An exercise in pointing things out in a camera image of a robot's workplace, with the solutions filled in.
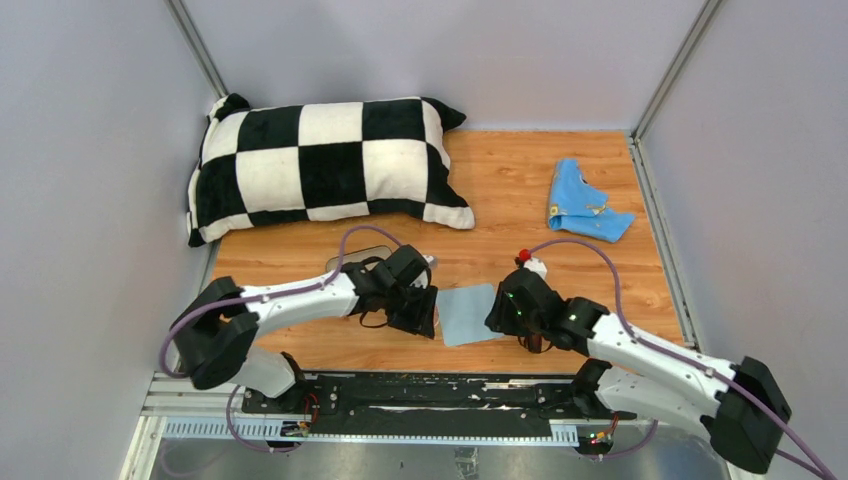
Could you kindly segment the light blue cleaning cloth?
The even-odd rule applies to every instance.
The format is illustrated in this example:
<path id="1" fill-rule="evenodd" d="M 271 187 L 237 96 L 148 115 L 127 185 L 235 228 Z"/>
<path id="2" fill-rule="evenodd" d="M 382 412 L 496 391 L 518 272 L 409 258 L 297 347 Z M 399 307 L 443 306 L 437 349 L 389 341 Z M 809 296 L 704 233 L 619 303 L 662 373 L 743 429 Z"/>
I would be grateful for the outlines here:
<path id="1" fill-rule="evenodd" d="M 436 309 L 444 345 L 458 347 L 503 337 L 485 325 L 495 302 L 492 284 L 440 290 Z"/>

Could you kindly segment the black sunglasses case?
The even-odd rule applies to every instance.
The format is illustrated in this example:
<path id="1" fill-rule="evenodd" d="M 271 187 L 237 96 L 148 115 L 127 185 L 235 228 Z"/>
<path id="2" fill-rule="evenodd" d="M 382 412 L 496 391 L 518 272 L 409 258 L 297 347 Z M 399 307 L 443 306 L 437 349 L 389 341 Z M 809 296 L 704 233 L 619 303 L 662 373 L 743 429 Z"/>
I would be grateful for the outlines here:
<path id="1" fill-rule="evenodd" d="M 378 245 L 374 247 L 360 249 L 357 251 L 345 253 L 342 260 L 342 264 L 348 262 L 362 262 L 371 257 L 386 259 L 391 255 L 391 253 L 392 249 L 387 245 Z M 339 256 L 332 257 L 326 262 L 325 271 L 327 273 L 332 272 L 338 265 Z"/>

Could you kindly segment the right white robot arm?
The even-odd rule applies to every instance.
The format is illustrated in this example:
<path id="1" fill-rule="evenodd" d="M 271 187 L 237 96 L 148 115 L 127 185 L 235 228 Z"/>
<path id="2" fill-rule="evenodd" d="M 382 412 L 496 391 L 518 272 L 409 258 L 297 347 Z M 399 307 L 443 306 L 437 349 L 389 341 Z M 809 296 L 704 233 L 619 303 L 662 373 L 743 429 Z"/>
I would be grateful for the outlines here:
<path id="1" fill-rule="evenodd" d="M 562 298 L 532 269 L 519 268 L 499 283 L 485 324 L 505 335 L 536 334 L 585 356 L 570 392 L 580 415 L 607 409 L 673 425 L 754 474 L 769 470 L 792 415 L 763 362 L 713 358 L 626 327 L 597 302 Z"/>

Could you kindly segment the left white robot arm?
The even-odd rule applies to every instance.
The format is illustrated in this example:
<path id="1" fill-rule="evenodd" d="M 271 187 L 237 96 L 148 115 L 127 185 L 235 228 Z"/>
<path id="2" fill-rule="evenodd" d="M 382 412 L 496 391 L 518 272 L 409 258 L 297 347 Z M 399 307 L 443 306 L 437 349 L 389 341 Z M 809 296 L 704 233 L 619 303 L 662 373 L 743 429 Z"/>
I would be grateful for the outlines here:
<path id="1" fill-rule="evenodd" d="M 211 282 L 178 318 L 166 344 L 179 353 L 185 376 L 200 391 L 233 383 L 263 394 L 283 413 L 306 400 L 299 367 L 287 353 L 256 340 L 324 318 L 384 314 L 388 327 L 432 339 L 438 293 L 436 260 L 410 245 L 388 257 L 338 265 L 329 273 L 272 286 L 238 286 L 231 277 Z"/>

